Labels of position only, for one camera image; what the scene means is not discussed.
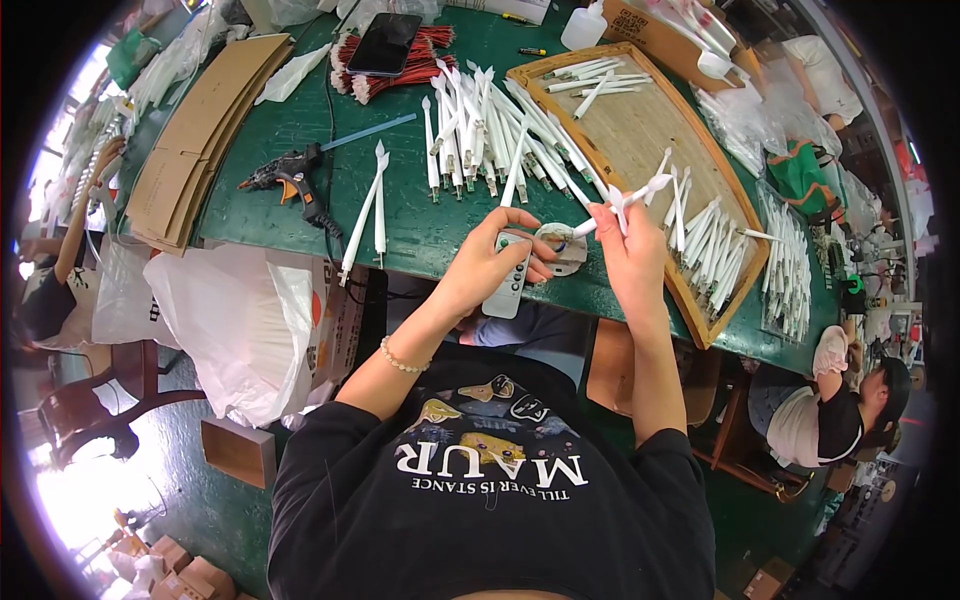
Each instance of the green workbench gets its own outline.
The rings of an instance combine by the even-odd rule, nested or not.
[[[464,68],[467,60],[473,60],[485,68],[492,65],[499,81],[508,69],[536,59],[518,54],[516,49],[520,46],[543,48],[551,55],[564,52],[560,33],[572,8],[572,4],[566,4],[559,11],[549,11],[541,27],[522,27],[494,14],[455,8],[445,9],[437,24],[455,27],[457,39],[448,52],[454,54]],[[295,56],[315,50],[330,41],[330,32],[336,23],[334,17],[324,15],[312,23],[290,28],[290,33],[297,39]],[[672,78],[672,81],[692,102],[689,87],[676,78]],[[324,65],[321,64],[286,102],[265,102],[253,108],[211,186],[195,226],[195,233],[199,237],[326,255],[324,232],[309,226],[300,218],[299,203],[280,205],[278,189],[236,189],[239,182],[270,159],[290,150],[302,149],[310,142],[329,141],[331,120],[324,83]],[[375,96],[367,106],[360,105],[352,96],[341,96],[332,87],[329,93],[337,137],[411,112],[418,116],[415,121],[335,150],[329,212],[344,230],[345,243],[376,170],[373,148],[377,139],[382,139],[391,153],[390,167],[383,183],[389,238],[389,250],[383,266],[387,270],[415,276],[441,277],[467,233],[497,206],[498,199],[491,199],[486,185],[481,183],[475,192],[466,194],[462,202],[457,202],[451,194],[443,193],[439,204],[431,203],[426,187],[420,100],[425,94],[429,94],[433,100],[432,88],[413,85],[388,89]],[[121,172],[121,197],[129,194],[139,165],[153,147],[168,112],[169,109],[148,112],[130,140],[128,160],[125,160]],[[751,201],[756,204],[755,181],[735,160],[731,159],[731,164]],[[326,170],[318,169],[313,175],[318,190],[323,190],[326,186]],[[599,202],[599,196],[592,186],[582,184],[581,187]],[[577,225],[588,218],[579,203],[566,200],[556,190],[546,193],[539,185],[529,185],[528,192],[530,202],[524,208],[543,223]],[[375,258],[371,216],[361,240],[356,264],[374,266]],[[717,338],[715,345],[790,371],[810,372],[813,350],[820,333],[839,319],[836,291],[826,290],[819,269],[812,271],[813,302],[806,344],[786,344],[781,338],[759,329],[761,298],[758,283]],[[690,339],[680,310],[665,289],[664,296],[670,309],[671,333]],[[592,236],[588,261],[576,275],[528,285],[523,297],[623,320],[623,313],[607,280],[603,254]]]

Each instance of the person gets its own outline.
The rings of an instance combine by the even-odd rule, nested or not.
[[[800,36],[782,43],[790,70],[804,89],[804,100],[827,119],[834,131],[847,127],[863,112],[863,105],[819,36]]]
[[[819,355],[831,342],[839,359],[821,367]],[[824,467],[863,448],[891,445],[910,398],[910,373],[898,358],[883,357],[857,394],[841,374],[847,350],[843,329],[828,327],[814,357],[816,390],[797,373],[771,365],[756,370],[747,394],[750,423],[782,459]]]
[[[305,417],[280,462],[267,577],[288,598],[711,598],[714,537],[643,203],[590,214],[635,341],[636,451],[618,453],[546,363],[443,343],[542,242],[494,251],[491,212],[422,305]],[[527,273],[540,280],[540,268]]]
[[[84,226],[89,189],[116,158],[124,145],[122,136],[111,139],[101,150],[93,168],[89,186],[74,208],[62,240],[32,239],[21,243],[23,260],[40,254],[41,261],[27,279],[23,302],[14,318],[27,342],[38,348],[63,350],[92,344],[93,310],[100,289],[100,275],[83,266],[86,251]]]

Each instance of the bracelet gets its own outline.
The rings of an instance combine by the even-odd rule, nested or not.
[[[430,368],[429,361],[427,362],[427,364],[423,365],[422,367],[408,367],[403,363],[397,361],[394,358],[394,356],[390,353],[390,351],[387,350],[387,340],[389,339],[390,339],[390,336],[388,335],[380,341],[380,352],[382,352],[383,356],[390,361],[391,365],[393,365],[394,367],[397,367],[401,371],[406,371],[406,372],[421,372],[421,371],[426,371],[427,369]]]

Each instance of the wooden tray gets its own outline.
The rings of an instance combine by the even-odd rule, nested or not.
[[[598,96],[587,114],[574,121],[570,115],[583,99],[570,97],[574,90],[547,93],[544,88],[559,80],[545,80],[543,75],[562,66],[608,56],[622,56],[627,62],[617,69],[618,73],[646,72],[654,82],[641,84],[639,92]],[[638,189],[657,172],[663,151],[672,146],[670,162],[681,172],[686,165],[692,168],[693,187],[687,199],[687,219],[720,196],[723,211],[741,227],[763,231],[747,193],[707,127],[677,88],[632,43],[596,46],[537,60],[507,71],[507,77],[529,91],[541,108],[560,118],[604,183],[612,183],[623,191]],[[648,208],[654,223],[662,224],[672,199],[669,187],[657,194]],[[748,240],[746,266],[741,268],[732,299],[719,319],[712,323],[694,300],[676,262],[672,258],[667,260],[664,281],[680,306],[698,348],[709,348],[727,326],[769,255],[770,244],[766,240]]]

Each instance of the red wire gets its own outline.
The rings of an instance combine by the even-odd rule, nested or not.
[[[452,55],[441,57],[441,60],[446,63],[447,68],[453,68],[457,65],[456,58]],[[366,75],[354,77],[353,96],[360,104],[365,105],[370,102],[373,96],[388,87],[393,87],[394,85],[428,84],[431,77],[437,77],[440,73],[440,67],[437,66],[435,61],[427,62],[423,60],[414,63],[408,61],[407,68],[403,70],[403,74],[399,77],[368,77]]]
[[[364,105],[373,96],[388,87],[427,84],[431,77],[437,77],[441,73],[436,64],[437,52],[434,47],[446,48],[455,37],[453,27],[450,25],[420,27],[411,45],[406,66],[399,77],[369,77],[366,75],[351,77],[347,73],[347,65],[360,43],[360,37],[344,33],[330,52],[330,66],[332,67],[330,84],[341,94],[352,92],[360,104]],[[457,65],[456,58],[452,55],[441,57],[441,60],[446,63],[447,68],[453,68]]]

